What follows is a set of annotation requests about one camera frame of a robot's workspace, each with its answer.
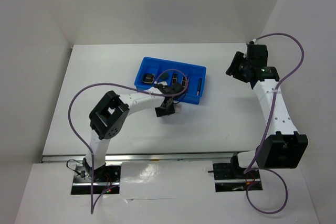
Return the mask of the eyeshadow palette clear case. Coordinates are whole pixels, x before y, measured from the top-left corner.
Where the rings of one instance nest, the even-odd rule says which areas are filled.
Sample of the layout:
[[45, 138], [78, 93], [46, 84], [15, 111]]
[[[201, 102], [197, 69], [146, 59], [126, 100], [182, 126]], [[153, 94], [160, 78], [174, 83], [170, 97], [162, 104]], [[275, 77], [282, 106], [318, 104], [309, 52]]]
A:
[[175, 104], [174, 108], [175, 108], [176, 111], [181, 111], [182, 105], [181, 104]]

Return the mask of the black square compact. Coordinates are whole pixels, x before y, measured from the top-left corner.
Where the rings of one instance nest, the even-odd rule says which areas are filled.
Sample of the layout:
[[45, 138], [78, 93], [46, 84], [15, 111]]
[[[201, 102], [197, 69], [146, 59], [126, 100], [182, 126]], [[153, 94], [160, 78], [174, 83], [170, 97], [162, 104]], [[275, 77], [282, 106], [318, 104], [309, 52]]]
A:
[[153, 84], [155, 81], [155, 74], [145, 73], [142, 77], [142, 82], [145, 84]]

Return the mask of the black gold eyeliner pencil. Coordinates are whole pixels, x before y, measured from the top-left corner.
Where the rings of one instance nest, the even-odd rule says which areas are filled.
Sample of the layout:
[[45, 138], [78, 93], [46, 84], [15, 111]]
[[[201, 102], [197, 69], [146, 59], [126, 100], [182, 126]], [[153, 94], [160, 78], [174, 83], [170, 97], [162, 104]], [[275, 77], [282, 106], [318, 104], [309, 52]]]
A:
[[197, 86], [197, 96], [200, 95], [200, 92], [201, 92], [201, 88], [202, 88], [202, 78], [199, 78], [199, 81], [198, 81], [198, 86]]

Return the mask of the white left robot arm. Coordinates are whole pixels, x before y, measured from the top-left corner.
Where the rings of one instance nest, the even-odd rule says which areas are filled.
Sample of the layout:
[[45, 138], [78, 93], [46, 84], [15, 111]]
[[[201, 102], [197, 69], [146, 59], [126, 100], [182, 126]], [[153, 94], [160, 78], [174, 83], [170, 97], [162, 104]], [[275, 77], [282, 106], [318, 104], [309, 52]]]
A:
[[127, 117], [154, 109], [157, 117], [176, 113], [179, 102], [199, 104], [206, 68], [171, 60], [144, 57], [131, 94], [108, 91], [89, 113], [91, 140], [83, 158], [85, 176], [99, 181], [106, 173], [110, 140], [117, 136]]

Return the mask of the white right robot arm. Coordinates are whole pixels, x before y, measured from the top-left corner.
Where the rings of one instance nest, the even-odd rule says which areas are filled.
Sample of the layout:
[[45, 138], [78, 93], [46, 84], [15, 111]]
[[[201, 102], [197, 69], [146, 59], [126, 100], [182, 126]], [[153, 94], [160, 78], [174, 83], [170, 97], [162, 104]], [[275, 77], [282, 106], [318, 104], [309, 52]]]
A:
[[300, 134], [286, 108], [280, 78], [275, 67], [269, 67], [266, 45], [251, 41], [246, 53], [236, 52], [226, 74], [249, 83], [260, 103], [266, 128], [254, 151], [240, 152], [230, 163], [229, 172], [242, 177], [254, 168], [296, 168], [308, 146], [308, 138]]

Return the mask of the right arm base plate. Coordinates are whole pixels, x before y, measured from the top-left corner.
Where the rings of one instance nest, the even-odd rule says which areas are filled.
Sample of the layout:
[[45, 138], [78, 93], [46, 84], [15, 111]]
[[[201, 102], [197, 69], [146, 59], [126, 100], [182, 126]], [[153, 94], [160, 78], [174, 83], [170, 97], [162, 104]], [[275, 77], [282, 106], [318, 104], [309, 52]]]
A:
[[246, 191], [248, 186], [250, 190], [263, 190], [258, 171], [244, 174], [242, 168], [234, 167], [230, 163], [213, 163], [208, 173], [214, 177], [217, 193]]

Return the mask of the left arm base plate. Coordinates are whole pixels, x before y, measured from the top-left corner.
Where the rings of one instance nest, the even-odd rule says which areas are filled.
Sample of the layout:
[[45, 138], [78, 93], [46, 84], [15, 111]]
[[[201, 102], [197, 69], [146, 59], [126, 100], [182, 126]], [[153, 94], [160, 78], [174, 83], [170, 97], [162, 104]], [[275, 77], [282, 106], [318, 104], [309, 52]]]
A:
[[[81, 162], [69, 159], [66, 167], [73, 173], [71, 195], [90, 195], [91, 176]], [[108, 164], [101, 175], [95, 175], [93, 181], [93, 194], [99, 195], [105, 190], [105, 194], [120, 193], [121, 164]]]

